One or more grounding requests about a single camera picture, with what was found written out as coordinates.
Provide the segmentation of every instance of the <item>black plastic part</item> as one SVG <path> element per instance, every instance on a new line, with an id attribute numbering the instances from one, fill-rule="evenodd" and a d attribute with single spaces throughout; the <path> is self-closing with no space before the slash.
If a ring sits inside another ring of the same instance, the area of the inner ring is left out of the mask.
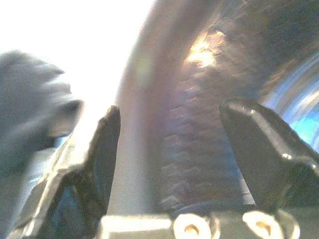
<path id="1" fill-rule="evenodd" d="M 266 211 L 316 205 L 319 156 L 272 110 L 254 101 L 222 104 L 221 118 L 239 168 Z"/>
<path id="2" fill-rule="evenodd" d="M 119 109 L 111 107 L 99 121 L 79 164 L 68 164 L 74 150 L 74 145 L 68 144 L 72 136 L 59 148 L 51 159 L 56 160 L 53 171 L 31 192 L 9 239 L 95 235 L 98 222 L 107 212 L 120 124 Z"/>

